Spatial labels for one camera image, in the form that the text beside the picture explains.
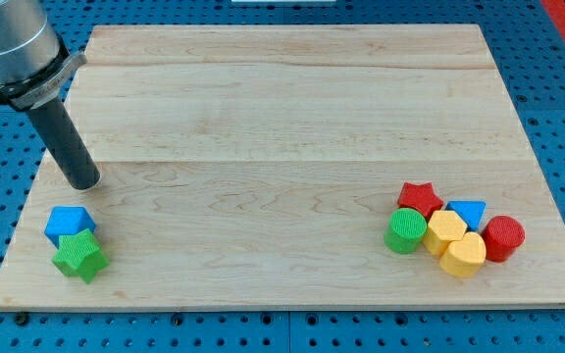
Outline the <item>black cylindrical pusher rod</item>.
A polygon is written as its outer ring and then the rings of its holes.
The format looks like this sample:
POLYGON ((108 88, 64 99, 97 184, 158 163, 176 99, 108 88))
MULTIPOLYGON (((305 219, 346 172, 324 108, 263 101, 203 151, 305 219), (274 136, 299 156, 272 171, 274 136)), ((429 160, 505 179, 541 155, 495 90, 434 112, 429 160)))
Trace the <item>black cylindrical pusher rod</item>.
POLYGON ((59 98, 26 115, 72 188, 86 190, 99 181, 100 172, 59 98))

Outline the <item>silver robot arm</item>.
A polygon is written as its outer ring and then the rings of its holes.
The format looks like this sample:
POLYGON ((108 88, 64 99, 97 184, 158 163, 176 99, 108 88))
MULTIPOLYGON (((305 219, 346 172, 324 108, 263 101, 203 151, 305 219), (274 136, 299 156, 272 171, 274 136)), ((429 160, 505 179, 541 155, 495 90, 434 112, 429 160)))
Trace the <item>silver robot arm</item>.
POLYGON ((86 64, 50 25, 36 0, 0 0, 0 106, 26 114, 78 190, 94 186, 100 172, 60 99, 62 86, 86 64))

